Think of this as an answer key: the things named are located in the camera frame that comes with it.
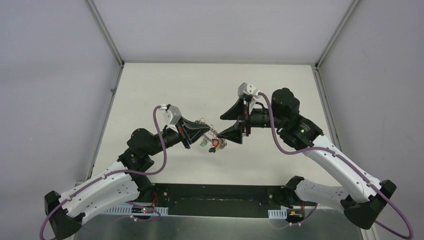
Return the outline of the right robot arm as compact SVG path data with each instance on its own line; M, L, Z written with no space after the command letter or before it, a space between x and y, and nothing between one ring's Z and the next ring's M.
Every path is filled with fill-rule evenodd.
M283 187L284 200L289 205L304 201L331 207L355 226L370 229L396 185L370 175L342 153L316 124L300 114L300 101L288 88L275 90L255 108L260 95L257 89L240 90L237 102L220 117L233 120L234 125L218 136L241 144L252 128L270 128L275 142L282 140L293 148L293 154L304 154L339 183L333 187L294 176Z

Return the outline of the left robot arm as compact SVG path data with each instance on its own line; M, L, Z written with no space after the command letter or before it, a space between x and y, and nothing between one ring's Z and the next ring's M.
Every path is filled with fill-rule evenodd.
M46 220L54 239L64 240L77 233L82 226L105 210L138 199L152 198L153 185L148 169L154 164L152 156L182 143L186 149L208 132L205 123L180 118L176 129L169 126L153 134L145 128L131 133L128 148L106 170L82 184L58 193L54 190L44 196Z

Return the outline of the metal disc with keyrings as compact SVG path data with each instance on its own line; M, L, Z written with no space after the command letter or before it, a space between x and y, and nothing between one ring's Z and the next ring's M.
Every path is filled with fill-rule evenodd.
M200 119L196 120L195 122L207 124L204 118L200 118ZM220 144L219 144L218 147L221 147L221 150L223 150L227 146L226 140L217 137L218 132L214 129L214 126L212 124L207 124L207 125L210 126L210 130L201 137L200 143L207 142L207 145L205 147L209 147L209 149L215 148L214 146L212 146L212 139L219 139Z

